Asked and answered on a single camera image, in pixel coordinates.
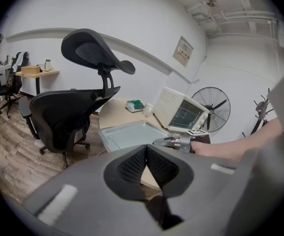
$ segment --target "white wall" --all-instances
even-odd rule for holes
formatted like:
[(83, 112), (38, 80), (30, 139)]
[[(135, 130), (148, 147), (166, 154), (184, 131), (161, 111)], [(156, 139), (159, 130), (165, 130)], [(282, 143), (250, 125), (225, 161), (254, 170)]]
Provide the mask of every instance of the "white wall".
[[(222, 37), (208, 43), (207, 57), (199, 68), (187, 95), (201, 88), (217, 87), (229, 98), (231, 112), (227, 123), (211, 133), (213, 143), (223, 143), (249, 135), (257, 121), (256, 105), (284, 74), (284, 49), (279, 48), (279, 64), (266, 40), (250, 37)], [(267, 115), (271, 120), (274, 111)]]
[[(44, 28), (90, 28), (144, 50), (189, 81), (205, 58), (204, 30), (174, 0), (19, 0), (7, 36)], [(180, 37), (194, 48), (187, 68), (173, 57)]]

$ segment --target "wooden desk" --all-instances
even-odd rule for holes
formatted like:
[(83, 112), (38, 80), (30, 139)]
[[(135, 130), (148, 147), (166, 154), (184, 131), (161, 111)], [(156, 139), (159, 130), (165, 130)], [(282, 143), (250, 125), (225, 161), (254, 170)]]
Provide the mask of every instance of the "wooden desk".
[[(154, 126), (162, 128), (154, 115), (145, 117), (142, 111), (136, 113), (128, 111), (125, 108), (127, 101), (128, 100), (126, 99), (107, 101), (102, 107), (99, 115), (99, 128), (114, 127), (139, 120), (146, 120)], [(141, 183), (148, 187), (160, 190), (160, 187), (147, 166), (142, 174)]]
[(56, 70), (50, 70), (48, 72), (41, 72), (38, 74), (23, 74), (22, 72), (17, 72), (15, 73), (16, 76), (21, 76), (21, 77), (26, 77), (26, 78), (34, 78), (36, 81), (36, 94), (40, 94), (40, 86), (39, 86), (39, 78), (40, 77), (44, 77), (44, 76), (48, 76), (48, 75), (53, 75), (53, 74), (57, 74), (59, 73), (59, 71)]

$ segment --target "desk leg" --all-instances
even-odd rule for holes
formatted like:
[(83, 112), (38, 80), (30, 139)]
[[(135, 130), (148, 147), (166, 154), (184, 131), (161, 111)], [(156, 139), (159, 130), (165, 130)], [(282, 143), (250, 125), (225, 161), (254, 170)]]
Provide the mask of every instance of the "desk leg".
[(36, 78), (36, 95), (40, 94), (39, 78)]

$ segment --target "black chair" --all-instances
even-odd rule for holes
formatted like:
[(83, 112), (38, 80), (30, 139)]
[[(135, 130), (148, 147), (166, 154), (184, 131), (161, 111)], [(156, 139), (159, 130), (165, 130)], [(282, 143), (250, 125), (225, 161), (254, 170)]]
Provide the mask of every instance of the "black chair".
[[(13, 62), (11, 64), (11, 67), (14, 67), (14, 65), (17, 62), (17, 60), (19, 59), (19, 55), (20, 54), (21, 54), (21, 52), (17, 53), (16, 58), (13, 60)], [(17, 98), (15, 96), (15, 94), (18, 94), (18, 92), (20, 91), (20, 88), (22, 87), (21, 77), (20, 76), (16, 76), (15, 73), (16, 72), (20, 72), (21, 68), (23, 66), (26, 66), (27, 63), (28, 63), (28, 52), (25, 52), (25, 53), (23, 53), (23, 61), (21, 62), (20, 65), (18, 65), (16, 67), (16, 71), (14, 72), (13, 68), (10, 69), (10, 73), (9, 73), (9, 76), (8, 76), (8, 81), (6, 82), (6, 84), (5, 85), (1, 85), (1, 81), (0, 81), (0, 96), (3, 95), (7, 99), (7, 102), (5, 104), (3, 104), (2, 107), (0, 107), (0, 114), (2, 114), (1, 110), (7, 106), (8, 110), (6, 112), (6, 116), (8, 118), (10, 118), (9, 111), (10, 111), (10, 108), (11, 108), (12, 104), (18, 104), (18, 102), (16, 102), (16, 101), (19, 98)]]
[[(43, 154), (48, 149), (62, 153), (63, 168), (66, 168), (66, 152), (72, 152), (75, 144), (90, 146), (84, 142), (90, 115), (120, 90), (120, 87), (114, 87), (110, 72), (119, 69), (134, 74), (135, 68), (129, 61), (119, 61), (101, 36), (89, 29), (79, 29), (67, 35), (62, 41), (61, 52), (76, 64), (97, 69), (103, 79), (103, 89), (44, 92), (30, 103), (27, 97), (22, 97), (19, 106), (33, 137), (41, 139), (45, 145), (39, 152)], [(82, 133), (82, 137), (75, 141), (77, 132)]]

